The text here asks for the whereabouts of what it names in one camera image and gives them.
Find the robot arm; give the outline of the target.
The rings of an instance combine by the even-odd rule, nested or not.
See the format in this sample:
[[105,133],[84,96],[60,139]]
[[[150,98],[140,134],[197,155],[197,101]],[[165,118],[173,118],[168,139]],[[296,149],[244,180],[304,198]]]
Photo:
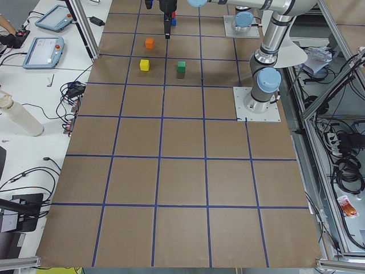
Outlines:
[[253,87],[245,98],[245,107],[253,113],[267,110],[271,96],[278,90],[281,75],[274,68],[279,48],[289,32],[294,17],[312,9],[316,1],[214,1],[218,5],[246,6],[270,10],[272,15],[263,41],[250,59]]
[[232,22],[232,29],[237,33],[247,33],[252,26],[261,27],[260,23],[256,23],[256,17],[251,9],[236,10]]

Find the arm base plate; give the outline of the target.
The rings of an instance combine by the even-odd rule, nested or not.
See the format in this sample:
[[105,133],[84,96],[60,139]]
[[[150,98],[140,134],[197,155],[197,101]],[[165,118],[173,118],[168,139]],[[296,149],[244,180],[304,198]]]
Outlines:
[[275,96],[266,103],[253,100],[251,87],[233,87],[236,118],[241,122],[280,122],[281,117]]
[[258,26],[238,27],[235,25],[235,15],[224,15],[225,36],[228,38],[258,39],[260,37]]

